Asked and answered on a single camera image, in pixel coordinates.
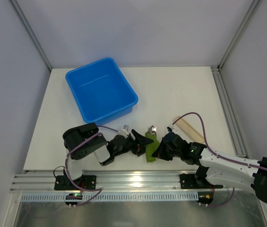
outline white ruler strip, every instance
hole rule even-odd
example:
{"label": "white ruler strip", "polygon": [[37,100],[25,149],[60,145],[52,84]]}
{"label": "white ruler strip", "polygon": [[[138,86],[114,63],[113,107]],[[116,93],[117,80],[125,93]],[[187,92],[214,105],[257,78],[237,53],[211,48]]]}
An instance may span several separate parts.
{"label": "white ruler strip", "polygon": [[[23,193],[21,202],[63,202],[69,193]],[[90,199],[94,193],[83,192],[82,200]],[[143,201],[196,201],[197,192],[102,192],[93,202],[143,202]]]}

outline aluminum frame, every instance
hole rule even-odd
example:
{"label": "aluminum frame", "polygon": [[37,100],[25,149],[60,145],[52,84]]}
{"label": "aluminum frame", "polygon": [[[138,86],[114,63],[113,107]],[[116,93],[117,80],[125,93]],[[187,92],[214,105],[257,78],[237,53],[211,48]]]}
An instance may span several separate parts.
{"label": "aluminum frame", "polygon": [[[26,19],[17,0],[9,0],[15,12],[19,16],[21,22],[26,28],[32,42],[39,51],[42,59],[51,71],[52,66],[43,51],[34,31],[32,30],[28,20]],[[212,67],[214,81],[217,87],[231,141],[235,150],[235,154],[239,157],[246,157],[247,150],[242,136],[236,115],[230,102],[221,69],[227,62],[232,51],[239,42],[244,31],[246,30],[253,15],[257,11],[262,0],[253,0],[237,31],[235,32],[225,54],[221,59],[219,66]],[[84,174],[97,175],[97,187],[104,188],[106,192],[185,192],[194,190],[182,190],[180,188],[179,177],[181,173],[195,173],[195,171],[109,171],[109,172],[84,172]],[[13,226],[19,207],[19,201],[24,193],[54,193],[54,177],[49,171],[33,171],[25,172],[22,175],[16,175],[12,184],[10,193],[12,194],[9,210],[6,214],[4,227]],[[267,205],[262,204],[267,220]]]}

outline black bracket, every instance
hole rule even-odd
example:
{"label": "black bracket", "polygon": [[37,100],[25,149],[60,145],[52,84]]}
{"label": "black bracket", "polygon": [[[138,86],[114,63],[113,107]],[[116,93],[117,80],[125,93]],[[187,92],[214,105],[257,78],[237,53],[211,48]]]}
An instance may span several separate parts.
{"label": "black bracket", "polygon": [[[80,178],[74,180],[74,183],[81,188],[93,190],[96,188],[97,176],[95,175],[82,175]],[[57,176],[54,183],[54,189],[56,191],[69,191],[78,190],[66,175]]]}
{"label": "black bracket", "polygon": [[212,184],[198,184],[195,178],[195,174],[180,174],[181,189],[211,189],[211,188],[223,188],[223,185]]}

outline white table surface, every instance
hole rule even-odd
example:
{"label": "white table surface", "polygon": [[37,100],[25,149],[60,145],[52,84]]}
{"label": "white table surface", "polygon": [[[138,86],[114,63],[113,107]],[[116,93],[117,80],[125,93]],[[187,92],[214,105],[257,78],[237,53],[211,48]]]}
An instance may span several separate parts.
{"label": "white table surface", "polygon": [[[53,69],[42,107],[31,140],[24,170],[53,170],[64,165],[66,149],[63,133],[84,121],[65,80],[71,69]],[[167,133],[166,127],[172,120],[187,112],[198,112],[204,122],[211,147],[234,155],[231,139],[210,67],[126,67],[121,68],[124,76],[139,97],[133,111],[106,126],[120,129],[129,125],[144,135],[151,125],[157,126],[158,140]],[[198,132],[201,123],[196,116],[185,118]],[[175,127],[175,133],[190,139]],[[100,129],[107,140],[115,133]],[[93,154],[82,160],[83,170],[191,170],[179,158],[173,161],[157,159],[147,163],[145,155],[137,157],[131,152],[115,158],[107,166],[101,166]]]}

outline metal corner post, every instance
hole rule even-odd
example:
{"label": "metal corner post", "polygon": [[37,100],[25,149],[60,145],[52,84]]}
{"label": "metal corner post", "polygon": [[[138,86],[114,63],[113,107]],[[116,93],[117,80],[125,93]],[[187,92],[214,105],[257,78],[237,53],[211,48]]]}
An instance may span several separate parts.
{"label": "metal corner post", "polygon": [[232,37],[223,57],[221,59],[221,62],[218,66],[219,71],[221,71],[221,69],[223,68],[223,66],[227,62],[229,56],[231,55],[232,51],[234,50],[237,43],[239,42],[242,35],[244,34],[248,24],[250,23],[251,19],[253,18],[257,9],[259,8],[261,2],[262,2],[262,0],[253,0],[253,2],[251,3],[250,7],[248,8],[243,20],[241,21],[238,29],[236,30],[234,36]]}
{"label": "metal corner post", "polygon": [[229,130],[229,134],[231,137],[232,145],[235,151],[236,156],[246,157],[248,156],[248,152],[246,149],[246,145],[244,142],[244,138],[241,133],[240,126],[238,124],[238,120],[236,114],[233,110],[231,99],[229,98],[227,88],[225,82],[223,80],[222,68],[227,62],[228,58],[232,54],[239,40],[243,36],[245,30],[247,29],[251,19],[255,15],[257,9],[259,8],[262,0],[253,0],[251,5],[249,6],[245,16],[243,17],[238,29],[236,30],[232,40],[230,41],[222,59],[218,66],[211,67],[212,74],[214,77],[214,82],[216,84],[216,88],[219,94],[219,98],[221,101],[222,109],[224,112],[224,116],[226,119],[227,127]]}
{"label": "metal corner post", "polygon": [[24,25],[26,31],[28,32],[28,35],[31,38],[31,40],[33,41],[36,49],[40,53],[44,63],[47,65],[49,71],[51,72],[53,67],[51,66],[51,64],[50,64],[50,62],[49,62],[49,60],[48,60],[48,58],[47,58],[42,46],[40,45],[40,43],[39,43],[39,41],[38,41],[33,29],[31,28],[31,26],[30,26],[30,24],[29,24],[29,22],[27,20],[27,18],[25,17],[25,15],[24,15],[19,3],[17,2],[17,0],[9,0],[9,1],[11,3],[12,7],[14,8],[16,14],[18,15],[19,19],[21,20],[22,24]]}
{"label": "metal corner post", "polygon": [[222,74],[217,67],[211,67],[214,82],[218,91],[221,106],[224,112],[225,120],[227,123],[228,131],[231,137],[231,142],[234,148],[234,152],[238,157],[246,157],[247,149],[245,142],[238,125],[236,115],[233,111],[232,104],[230,102],[226,86],[224,84]]}

